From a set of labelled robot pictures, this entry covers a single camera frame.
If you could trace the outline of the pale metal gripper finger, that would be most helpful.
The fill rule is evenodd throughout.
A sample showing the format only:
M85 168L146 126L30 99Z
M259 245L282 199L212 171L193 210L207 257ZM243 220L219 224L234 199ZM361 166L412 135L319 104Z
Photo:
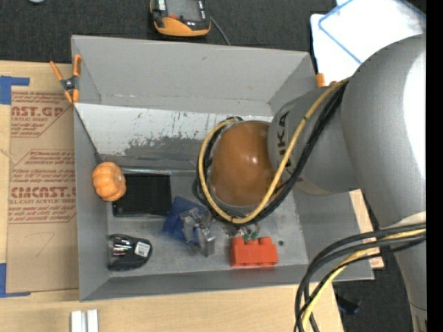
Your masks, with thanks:
M186 212L182 212L180 213L179 218L181 219L181 222L183 224L183 227L181 229L183 237L187 242L191 242L194 239L194 227L195 227L193 211L188 210Z
M216 237L211 233L210 227L213 217L205 213L197 220L196 233L201 253L209 257L215 253Z

